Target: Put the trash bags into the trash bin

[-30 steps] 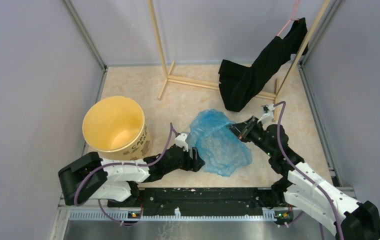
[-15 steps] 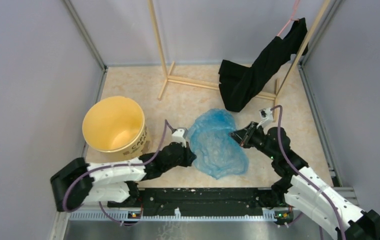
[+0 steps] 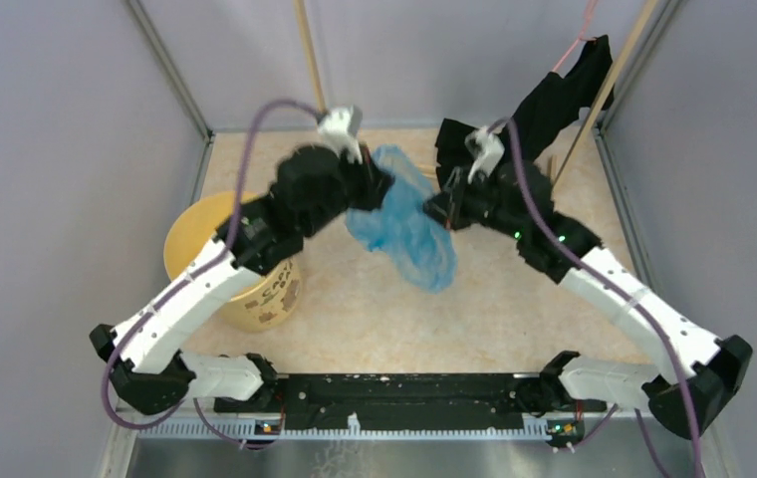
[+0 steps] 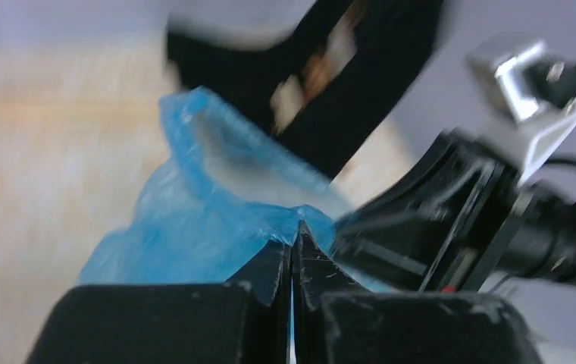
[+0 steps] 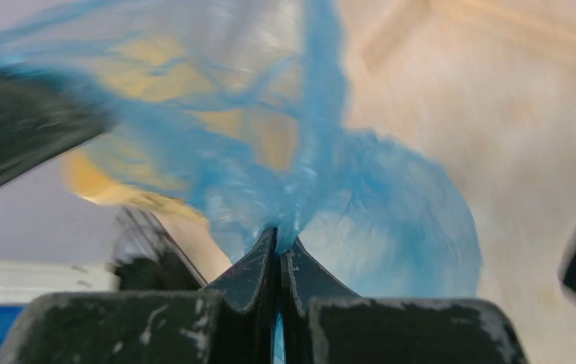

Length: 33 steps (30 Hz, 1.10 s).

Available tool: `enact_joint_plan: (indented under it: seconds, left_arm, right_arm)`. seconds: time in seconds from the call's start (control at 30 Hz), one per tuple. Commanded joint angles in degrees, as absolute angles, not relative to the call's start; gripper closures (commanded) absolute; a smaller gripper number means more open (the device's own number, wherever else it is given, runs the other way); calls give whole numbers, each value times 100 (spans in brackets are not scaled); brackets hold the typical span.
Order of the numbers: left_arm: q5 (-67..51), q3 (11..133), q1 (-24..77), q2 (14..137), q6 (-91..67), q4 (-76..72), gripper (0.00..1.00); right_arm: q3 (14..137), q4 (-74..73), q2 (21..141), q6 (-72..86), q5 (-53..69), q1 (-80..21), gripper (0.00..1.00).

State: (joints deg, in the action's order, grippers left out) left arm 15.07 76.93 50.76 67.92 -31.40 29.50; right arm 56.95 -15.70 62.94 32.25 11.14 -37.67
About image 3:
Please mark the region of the blue plastic trash bag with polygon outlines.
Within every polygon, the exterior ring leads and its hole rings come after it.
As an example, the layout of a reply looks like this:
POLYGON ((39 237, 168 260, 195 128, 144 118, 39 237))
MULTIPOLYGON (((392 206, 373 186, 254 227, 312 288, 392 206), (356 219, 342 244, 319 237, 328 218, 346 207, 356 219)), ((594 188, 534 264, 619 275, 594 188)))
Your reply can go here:
POLYGON ((380 209, 347 212, 349 233, 366 250, 386 254, 408 283, 432 294, 443 291, 455 278, 457 255, 449 232, 422 210, 435 188, 395 144, 378 146, 373 161, 394 183, 380 209))

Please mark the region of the yellow paper trash bin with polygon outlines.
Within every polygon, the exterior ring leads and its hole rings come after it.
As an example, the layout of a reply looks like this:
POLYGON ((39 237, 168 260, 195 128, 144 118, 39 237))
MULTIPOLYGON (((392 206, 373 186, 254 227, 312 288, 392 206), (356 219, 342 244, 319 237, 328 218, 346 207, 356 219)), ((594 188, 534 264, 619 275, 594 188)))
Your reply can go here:
MULTIPOLYGON (((190 264, 215 228, 232 212, 234 193, 203 197, 171 225, 163 244, 163 264, 173 280, 190 264)), ((295 259, 281 262, 268 275, 234 296, 215 317, 245 333, 261 333, 288 320, 297 307, 303 277, 295 259)))

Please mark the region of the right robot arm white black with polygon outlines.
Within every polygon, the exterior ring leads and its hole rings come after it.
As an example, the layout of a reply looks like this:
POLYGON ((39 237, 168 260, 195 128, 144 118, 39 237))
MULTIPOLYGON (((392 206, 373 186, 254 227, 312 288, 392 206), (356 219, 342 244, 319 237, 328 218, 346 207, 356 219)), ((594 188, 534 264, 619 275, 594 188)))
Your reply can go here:
POLYGON ((450 230, 481 225, 513 238, 529 267, 595 306, 649 359, 626 363, 563 351, 541 371, 531 411, 603 401, 648 411, 678 437, 701 436, 738 392, 750 344, 702 328, 631 274, 591 229, 556 210, 551 181, 535 164, 525 163, 523 172, 549 233, 528 210, 512 165, 474 179, 468 172, 454 168, 425 200, 424 213, 450 230))

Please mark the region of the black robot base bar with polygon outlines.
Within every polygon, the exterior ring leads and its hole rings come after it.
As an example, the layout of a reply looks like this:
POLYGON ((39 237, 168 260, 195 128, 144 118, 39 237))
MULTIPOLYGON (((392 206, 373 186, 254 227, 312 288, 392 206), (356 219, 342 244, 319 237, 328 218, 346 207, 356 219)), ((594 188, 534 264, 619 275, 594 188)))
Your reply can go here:
POLYGON ((218 398, 219 414, 272 414, 288 431, 336 430, 357 417, 368 431, 519 429, 550 412, 603 412, 534 373, 291 373, 247 401, 218 398))

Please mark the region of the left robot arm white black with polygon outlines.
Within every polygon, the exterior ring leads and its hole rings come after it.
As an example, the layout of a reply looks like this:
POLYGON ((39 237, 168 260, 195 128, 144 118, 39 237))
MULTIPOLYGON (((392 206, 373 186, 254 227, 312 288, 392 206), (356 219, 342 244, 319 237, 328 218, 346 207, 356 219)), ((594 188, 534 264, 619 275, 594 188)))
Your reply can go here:
POLYGON ((101 399, 118 398, 156 415, 196 398, 241 401, 252 411, 274 402, 277 379, 257 354, 226 358, 181 347, 219 309, 298 255, 307 239, 350 209, 380 209, 393 184, 369 156, 309 143, 279 162, 268 192, 240 204, 207 238, 198 255, 133 317, 90 333, 105 361, 101 399))

